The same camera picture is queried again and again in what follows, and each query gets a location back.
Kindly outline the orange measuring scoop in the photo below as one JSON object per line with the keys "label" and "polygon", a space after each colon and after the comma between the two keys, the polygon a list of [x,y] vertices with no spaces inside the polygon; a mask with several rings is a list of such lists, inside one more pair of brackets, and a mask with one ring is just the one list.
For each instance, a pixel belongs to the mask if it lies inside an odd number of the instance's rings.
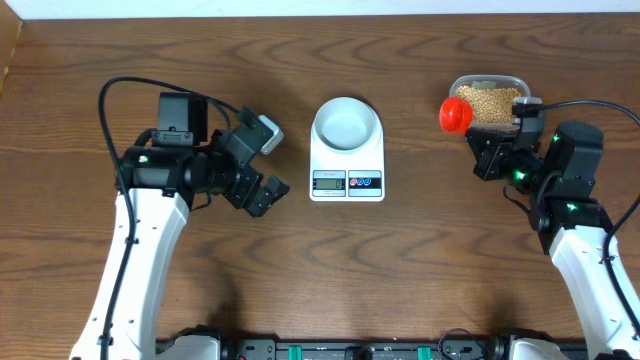
{"label": "orange measuring scoop", "polygon": [[473,120],[471,104],[460,97],[448,97],[441,105],[439,123],[446,133],[464,134]]}

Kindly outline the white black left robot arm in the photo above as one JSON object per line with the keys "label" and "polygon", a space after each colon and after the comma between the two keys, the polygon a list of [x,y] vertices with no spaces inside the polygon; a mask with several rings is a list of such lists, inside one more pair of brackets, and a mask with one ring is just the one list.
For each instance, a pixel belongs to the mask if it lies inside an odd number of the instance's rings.
{"label": "white black left robot arm", "polygon": [[251,167],[283,139],[280,128],[248,108],[236,128],[209,132],[214,99],[163,92],[158,125],[143,132],[116,167],[114,234],[90,317],[73,346],[73,359],[157,357],[156,324],[177,240],[196,195],[223,196],[252,217],[263,216],[288,185]]}

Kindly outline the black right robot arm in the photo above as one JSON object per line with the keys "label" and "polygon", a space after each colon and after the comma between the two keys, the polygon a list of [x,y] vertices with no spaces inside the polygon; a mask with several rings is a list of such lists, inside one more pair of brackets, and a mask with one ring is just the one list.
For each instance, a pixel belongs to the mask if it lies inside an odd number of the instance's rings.
{"label": "black right robot arm", "polygon": [[589,358],[636,359],[639,332],[631,317],[639,298],[619,258],[614,225],[591,196],[603,134],[586,123],[562,123],[539,157],[543,125],[525,119],[513,133],[468,129],[474,172],[484,181],[506,179],[529,196],[529,224],[568,288]]}

